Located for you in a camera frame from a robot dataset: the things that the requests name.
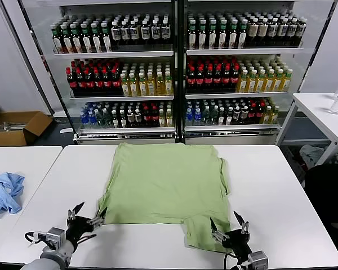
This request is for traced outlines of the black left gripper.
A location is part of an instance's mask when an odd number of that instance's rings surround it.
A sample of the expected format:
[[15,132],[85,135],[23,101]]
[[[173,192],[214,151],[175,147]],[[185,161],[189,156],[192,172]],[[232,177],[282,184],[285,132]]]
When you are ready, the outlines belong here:
[[79,244],[94,238],[96,234],[92,232],[105,222],[107,208],[101,211],[98,210],[96,217],[92,219],[77,216],[84,204],[85,202],[83,201],[73,209],[68,210],[66,240],[73,245],[74,250],[77,250]]

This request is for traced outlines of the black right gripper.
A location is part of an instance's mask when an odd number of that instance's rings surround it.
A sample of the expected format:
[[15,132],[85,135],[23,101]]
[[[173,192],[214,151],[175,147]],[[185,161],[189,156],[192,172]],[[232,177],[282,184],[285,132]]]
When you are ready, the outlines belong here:
[[245,262],[248,259],[248,255],[252,253],[248,245],[250,239],[249,222],[245,221],[236,211],[233,213],[241,229],[223,233],[217,229],[215,222],[210,218],[211,235],[214,239],[224,239],[222,240],[222,246],[226,249],[231,249],[238,262]]

